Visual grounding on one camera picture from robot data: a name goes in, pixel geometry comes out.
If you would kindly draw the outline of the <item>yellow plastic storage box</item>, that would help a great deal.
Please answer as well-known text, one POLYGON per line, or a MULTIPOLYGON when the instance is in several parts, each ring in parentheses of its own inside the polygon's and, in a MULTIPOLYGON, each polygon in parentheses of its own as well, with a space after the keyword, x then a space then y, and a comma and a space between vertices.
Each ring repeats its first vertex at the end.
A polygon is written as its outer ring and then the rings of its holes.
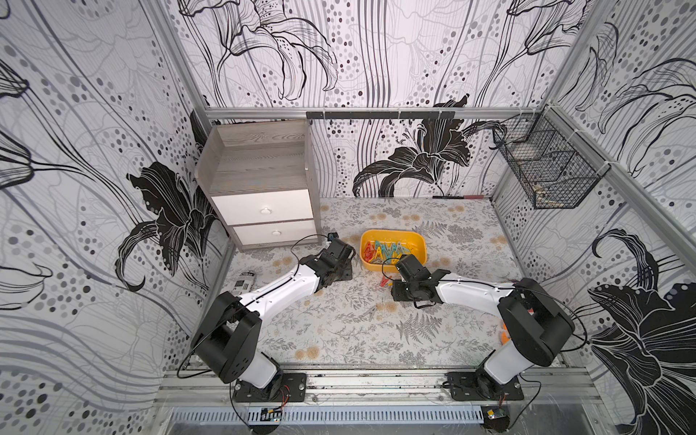
POLYGON ((402 256, 414 255, 422 264, 427 260, 424 237, 406 230, 369 229, 362 234, 358 251, 364 268, 373 272, 396 273, 396 263, 402 256), (363 259, 367 242, 373 242, 376 250, 371 263, 363 259))

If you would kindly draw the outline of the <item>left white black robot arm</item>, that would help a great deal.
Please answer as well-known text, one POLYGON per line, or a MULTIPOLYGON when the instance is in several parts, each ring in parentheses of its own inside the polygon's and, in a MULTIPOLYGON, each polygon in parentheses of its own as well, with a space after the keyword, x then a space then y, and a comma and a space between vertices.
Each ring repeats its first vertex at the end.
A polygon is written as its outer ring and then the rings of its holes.
POLYGON ((319 253, 297 259, 270 284, 241 295, 220 293, 193 335, 190 353, 225 384, 244 382, 275 395, 282 370, 257 349, 262 327, 296 302, 350 280, 355 255, 351 245, 331 233, 319 253))

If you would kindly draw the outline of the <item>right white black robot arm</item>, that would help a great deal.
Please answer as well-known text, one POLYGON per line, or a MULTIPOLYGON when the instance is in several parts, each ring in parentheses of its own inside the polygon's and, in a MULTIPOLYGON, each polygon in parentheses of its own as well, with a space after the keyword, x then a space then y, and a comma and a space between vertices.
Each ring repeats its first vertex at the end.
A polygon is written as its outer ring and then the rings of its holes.
POLYGON ((396 302, 411 302, 417 309, 466 306, 501 319, 509 340, 478 367, 482 386, 508 384, 534 365, 551 366, 576 330, 567 311, 533 279, 491 283, 445 269, 431 272, 414 255, 401 257, 396 269, 401 276, 391 289, 396 302))

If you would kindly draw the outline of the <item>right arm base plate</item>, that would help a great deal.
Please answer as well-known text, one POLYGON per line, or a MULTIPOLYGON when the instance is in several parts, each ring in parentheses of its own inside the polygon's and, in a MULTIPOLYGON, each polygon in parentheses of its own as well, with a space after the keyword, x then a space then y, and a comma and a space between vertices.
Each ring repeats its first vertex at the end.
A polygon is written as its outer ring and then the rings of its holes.
POLYGON ((516 402, 524 399, 518 377, 506 384, 497 384, 485 373, 449 372, 442 388, 449 392, 455 402, 516 402))

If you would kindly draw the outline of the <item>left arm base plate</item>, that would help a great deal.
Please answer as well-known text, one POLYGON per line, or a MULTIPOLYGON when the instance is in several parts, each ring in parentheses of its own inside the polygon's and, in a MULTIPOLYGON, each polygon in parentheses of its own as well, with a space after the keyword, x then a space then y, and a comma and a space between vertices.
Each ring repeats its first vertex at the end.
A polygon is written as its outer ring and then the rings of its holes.
POLYGON ((277 374, 269 386, 263 389, 250 382, 239 381, 232 389, 233 400, 242 403, 296 403, 306 398, 307 375, 305 373, 277 374))

